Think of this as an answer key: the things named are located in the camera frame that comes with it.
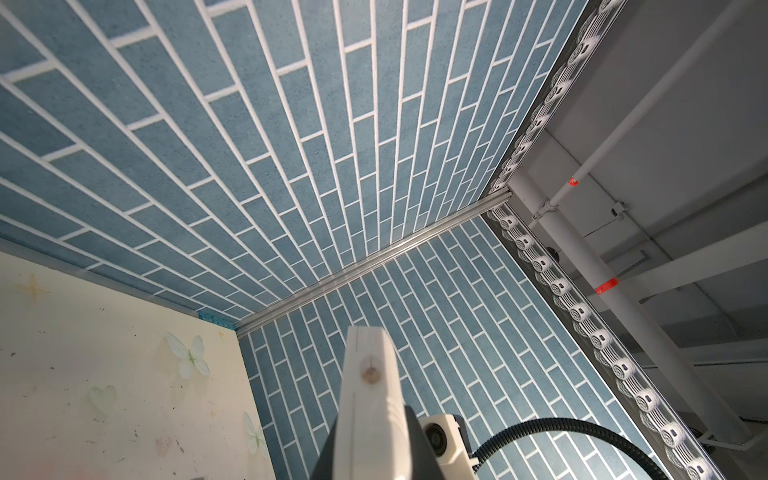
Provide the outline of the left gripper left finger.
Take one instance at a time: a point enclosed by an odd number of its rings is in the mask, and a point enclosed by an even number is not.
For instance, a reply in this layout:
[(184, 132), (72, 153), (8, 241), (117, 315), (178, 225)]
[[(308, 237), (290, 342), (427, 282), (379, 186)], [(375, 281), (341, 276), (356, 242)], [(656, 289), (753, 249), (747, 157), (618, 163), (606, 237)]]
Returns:
[(317, 462), (309, 477), (310, 480), (332, 480), (333, 479), (333, 456), (335, 444), (335, 428), (329, 431), (325, 443), (320, 451)]

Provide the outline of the white remote with display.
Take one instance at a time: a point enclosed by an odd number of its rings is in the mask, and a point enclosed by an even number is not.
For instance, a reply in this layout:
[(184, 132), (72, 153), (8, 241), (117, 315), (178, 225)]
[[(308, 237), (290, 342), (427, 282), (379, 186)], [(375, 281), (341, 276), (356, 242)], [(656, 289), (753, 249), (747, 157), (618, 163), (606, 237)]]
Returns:
[(347, 331), (334, 479), (409, 479), (411, 445), (394, 344), (381, 327)]

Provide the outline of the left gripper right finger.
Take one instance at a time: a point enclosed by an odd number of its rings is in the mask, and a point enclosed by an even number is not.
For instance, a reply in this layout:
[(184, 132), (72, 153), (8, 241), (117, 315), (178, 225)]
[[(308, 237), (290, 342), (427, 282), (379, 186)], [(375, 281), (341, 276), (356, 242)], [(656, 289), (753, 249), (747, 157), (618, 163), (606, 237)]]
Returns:
[(409, 453), (411, 459), (410, 479), (444, 479), (437, 466), (434, 453), (410, 406), (405, 407), (408, 425)]

